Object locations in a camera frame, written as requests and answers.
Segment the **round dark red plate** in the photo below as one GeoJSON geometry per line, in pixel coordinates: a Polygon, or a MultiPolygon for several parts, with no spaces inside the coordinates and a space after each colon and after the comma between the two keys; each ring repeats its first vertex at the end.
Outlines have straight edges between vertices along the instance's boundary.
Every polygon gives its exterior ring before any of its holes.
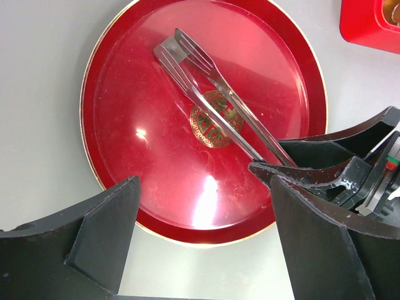
{"type": "Polygon", "coordinates": [[[102,33],[81,93],[81,131],[103,188],[141,181],[137,223],[186,244],[231,244],[275,222],[250,158],[214,130],[153,50],[191,36],[275,138],[324,134],[326,87],[299,26],[272,1],[133,1],[102,33]]]}

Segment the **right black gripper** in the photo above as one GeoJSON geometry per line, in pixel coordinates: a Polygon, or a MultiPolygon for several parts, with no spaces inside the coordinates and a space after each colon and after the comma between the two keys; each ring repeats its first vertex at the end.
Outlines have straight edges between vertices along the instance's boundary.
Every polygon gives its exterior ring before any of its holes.
{"type": "Polygon", "coordinates": [[[395,211],[389,196],[399,187],[399,132],[369,152],[398,123],[399,109],[389,106],[342,131],[280,140],[298,167],[252,162],[249,170],[267,187],[278,175],[343,209],[383,222],[395,211]]]}

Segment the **metal tongs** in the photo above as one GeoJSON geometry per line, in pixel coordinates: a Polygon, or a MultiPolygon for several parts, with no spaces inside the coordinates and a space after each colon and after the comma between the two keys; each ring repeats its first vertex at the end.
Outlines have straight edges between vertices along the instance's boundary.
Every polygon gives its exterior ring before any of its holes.
{"type": "Polygon", "coordinates": [[[205,50],[182,29],[176,28],[174,34],[158,44],[154,55],[181,91],[209,117],[223,134],[229,137],[253,161],[265,159],[238,133],[232,125],[203,96],[204,89],[199,77],[206,78],[232,104],[250,128],[267,148],[285,166],[295,167],[296,163],[255,116],[245,102],[238,96],[221,74],[216,63],[205,50]]]}

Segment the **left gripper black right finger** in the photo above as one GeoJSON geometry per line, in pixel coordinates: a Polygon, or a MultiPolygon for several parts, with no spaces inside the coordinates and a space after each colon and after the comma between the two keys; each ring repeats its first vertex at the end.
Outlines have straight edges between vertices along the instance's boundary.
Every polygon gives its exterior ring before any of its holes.
{"type": "Polygon", "coordinates": [[[295,299],[399,299],[399,228],[271,179],[295,299]]]}

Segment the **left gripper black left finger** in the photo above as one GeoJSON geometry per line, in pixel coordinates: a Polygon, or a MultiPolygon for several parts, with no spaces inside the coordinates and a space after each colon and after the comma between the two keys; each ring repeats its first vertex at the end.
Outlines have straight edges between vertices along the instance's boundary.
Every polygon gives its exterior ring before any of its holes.
{"type": "Polygon", "coordinates": [[[129,177],[87,200],[1,232],[2,299],[111,299],[139,210],[129,177]]]}

